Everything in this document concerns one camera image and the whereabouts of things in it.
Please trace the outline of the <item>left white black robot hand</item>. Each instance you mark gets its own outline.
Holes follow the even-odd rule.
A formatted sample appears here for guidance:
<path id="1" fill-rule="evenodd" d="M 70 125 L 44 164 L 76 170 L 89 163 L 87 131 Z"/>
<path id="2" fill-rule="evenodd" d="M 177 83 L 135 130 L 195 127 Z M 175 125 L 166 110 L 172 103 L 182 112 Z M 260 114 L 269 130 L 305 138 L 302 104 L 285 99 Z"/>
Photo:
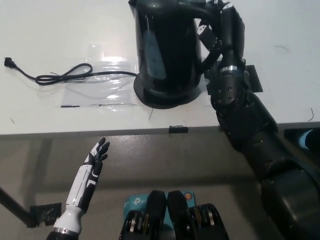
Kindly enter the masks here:
<path id="1" fill-rule="evenodd" d="M 95 192 L 103 160 L 108 157 L 110 143 L 103 137 L 91 149 L 83 164 L 79 167 L 66 200 L 67 206 L 74 206 L 86 213 Z"/>

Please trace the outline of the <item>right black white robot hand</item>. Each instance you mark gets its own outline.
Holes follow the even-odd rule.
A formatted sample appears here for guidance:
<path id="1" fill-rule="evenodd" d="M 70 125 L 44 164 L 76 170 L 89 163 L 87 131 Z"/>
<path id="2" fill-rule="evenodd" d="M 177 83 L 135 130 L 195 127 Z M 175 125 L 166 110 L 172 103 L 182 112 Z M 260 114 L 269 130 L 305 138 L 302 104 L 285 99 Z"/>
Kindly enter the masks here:
<path id="1" fill-rule="evenodd" d="M 243 71 L 245 25 L 238 11 L 231 2 L 222 0 L 208 1 L 206 9 L 213 15 L 213 25 L 207 20 L 198 25 L 199 40 L 209 52 L 204 67 L 209 69 L 222 57 L 219 65 L 222 71 L 230 66 Z"/>

